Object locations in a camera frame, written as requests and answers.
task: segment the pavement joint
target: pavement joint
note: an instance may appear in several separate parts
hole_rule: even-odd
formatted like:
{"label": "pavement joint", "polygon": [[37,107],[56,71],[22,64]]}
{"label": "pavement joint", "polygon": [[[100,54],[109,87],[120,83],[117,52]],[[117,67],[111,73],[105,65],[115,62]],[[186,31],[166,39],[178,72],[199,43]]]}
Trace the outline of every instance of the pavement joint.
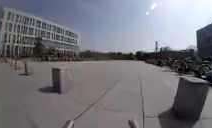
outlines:
{"label": "pavement joint", "polygon": [[94,105],[96,105],[101,99],[103,99],[105,96],[106,96],[106,94],[110,91],[110,90],[112,90],[114,87],[115,87],[115,85],[117,85],[118,84],[118,80],[108,89],[108,90],[106,90],[102,95],[101,95],[101,97],[100,98],[98,98],[95,102],[93,102],[89,107],[87,107],[82,113],[80,113],[77,117],[75,117],[74,119],[73,119],[73,121],[76,121],[77,119],[79,119],[80,117],[82,117],[86,112],[88,112],[88,110],[90,110]]}
{"label": "pavement joint", "polygon": [[142,105],[142,114],[143,114],[143,125],[144,125],[144,99],[143,99],[143,84],[139,74],[139,82],[140,82],[140,94],[141,94],[141,105]]}

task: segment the dark building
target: dark building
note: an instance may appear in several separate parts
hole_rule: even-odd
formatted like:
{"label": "dark building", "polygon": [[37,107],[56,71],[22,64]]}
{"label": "dark building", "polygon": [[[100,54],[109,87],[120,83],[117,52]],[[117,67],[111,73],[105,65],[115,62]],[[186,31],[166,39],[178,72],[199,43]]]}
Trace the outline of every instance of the dark building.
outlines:
{"label": "dark building", "polygon": [[197,31],[197,48],[200,57],[212,56],[212,24]]}

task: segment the window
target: window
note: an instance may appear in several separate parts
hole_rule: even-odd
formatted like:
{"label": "window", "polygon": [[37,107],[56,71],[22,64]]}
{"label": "window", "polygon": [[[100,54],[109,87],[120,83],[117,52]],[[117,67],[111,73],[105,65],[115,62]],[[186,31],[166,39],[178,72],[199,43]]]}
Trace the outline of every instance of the window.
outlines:
{"label": "window", "polygon": [[23,21],[22,21],[22,23],[25,24],[25,16],[23,16]]}
{"label": "window", "polygon": [[20,33],[20,25],[17,25],[17,33]]}
{"label": "window", "polygon": [[64,40],[64,37],[63,36],[61,36],[61,41],[63,41]]}
{"label": "window", "polygon": [[0,30],[2,29],[2,22],[0,21]]}
{"label": "window", "polygon": [[20,36],[17,35],[17,43],[19,44],[19,42],[20,42]]}
{"label": "window", "polygon": [[60,35],[56,35],[56,40],[60,41]]}
{"label": "window", "polygon": [[8,12],[7,20],[10,20],[10,17],[11,17],[11,12]]}
{"label": "window", "polygon": [[12,27],[13,27],[13,24],[12,23],[9,23],[9,32],[12,31]]}
{"label": "window", "polygon": [[36,21],[36,27],[38,27],[38,28],[41,27],[41,21],[39,21],[39,20]]}
{"label": "window", "polygon": [[24,26],[21,26],[20,32],[21,32],[21,33],[24,33]]}
{"label": "window", "polygon": [[20,23],[22,23],[22,16],[20,15]]}
{"label": "window", "polygon": [[5,14],[5,11],[3,10],[0,16],[3,17],[4,14]]}
{"label": "window", "polygon": [[68,38],[67,37],[64,37],[64,42],[67,42]]}
{"label": "window", "polygon": [[59,33],[59,34],[60,34],[60,28],[57,28],[57,33]]}
{"label": "window", "polygon": [[41,31],[41,37],[45,38],[45,31]]}
{"label": "window", "polygon": [[46,23],[42,23],[42,28],[46,29]]}
{"label": "window", "polygon": [[39,37],[41,36],[41,31],[40,31],[40,30],[38,30],[38,36],[39,36]]}
{"label": "window", "polygon": [[35,24],[35,19],[32,20],[32,26],[34,26],[34,24]]}
{"label": "window", "polygon": [[7,42],[7,33],[4,34],[4,42]]}
{"label": "window", "polygon": [[51,29],[52,29],[52,25],[49,24],[49,31],[51,31]]}
{"label": "window", "polygon": [[13,26],[13,32],[16,32],[16,26],[17,26],[17,24],[14,24],[14,26]]}
{"label": "window", "polygon": [[9,34],[8,43],[10,43],[11,40],[11,34]]}
{"label": "window", "polygon": [[30,18],[30,22],[29,22],[29,25],[31,26],[32,25],[32,19]]}
{"label": "window", "polygon": [[18,23],[18,21],[19,21],[19,15],[17,14],[16,15],[16,22]]}
{"label": "window", "polygon": [[53,26],[53,32],[55,32],[56,31],[56,27],[55,26]]}
{"label": "window", "polygon": [[38,34],[38,30],[37,30],[37,29],[35,29],[35,33],[34,33],[34,35],[35,35],[35,36],[37,36],[37,34]]}
{"label": "window", "polygon": [[33,28],[29,28],[28,35],[33,36],[33,33],[34,33],[34,29]]}
{"label": "window", "polygon": [[13,35],[13,43],[15,43],[16,35]]}
{"label": "window", "polygon": [[7,29],[8,29],[8,23],[6,22],[5,31],[7,31]]}
{"label": "window", "polygon": [[50,32],[47,32],[46,38],[47,38],[47,39],[50,39]]}
{"label": "window", "polygon": [[69,36],[69,31],[68,30],[66,30],[66,35]]}
{"label": "window", "polygon": [[69,36],[72,37],[72,32],[69,32]]}
{"label": "window", "polygon": [[75,40],[74,39],[69,39],[69,42],[74,44]]}
{"label": "window", "polygon": [[23,34],[27,34],[27,27],[26,26],[24,26]]}
{"label": "window", "polygon": [[12,21],[14,21],[14,13],[12,14]]}
{"label": "window", "polygon": [[28,17],[25,17],[25,23],[24,24],[26,24],[26,25],[29,24],[29,18]]}

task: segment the sunlight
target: sunlight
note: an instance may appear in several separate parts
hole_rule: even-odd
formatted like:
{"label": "sunlight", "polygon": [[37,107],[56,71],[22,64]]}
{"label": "sunlight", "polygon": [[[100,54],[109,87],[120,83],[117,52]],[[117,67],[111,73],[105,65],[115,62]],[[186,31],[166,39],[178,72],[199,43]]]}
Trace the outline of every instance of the sunlight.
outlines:
{"label": "sunlight", "polygon": [[155,9],[157,7],[157,3],[152,4],[151,9]]}

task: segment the distant building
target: distant building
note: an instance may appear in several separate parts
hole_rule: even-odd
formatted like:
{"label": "distant building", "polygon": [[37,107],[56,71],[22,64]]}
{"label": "distant building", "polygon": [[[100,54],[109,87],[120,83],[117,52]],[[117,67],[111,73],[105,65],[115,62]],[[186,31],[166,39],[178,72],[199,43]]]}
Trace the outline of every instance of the distant building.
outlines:
{"label": "distant building", "polygon": [[0,54],[33,54],[36,37],[42,37],[46,47],[54,47],[58,52],[79,52],[77,32],[32,14],[0,7]]}
{"label": "distant building", "polygon": [[197,31],[197,48],[200,57],[212,56],[212,24]]}

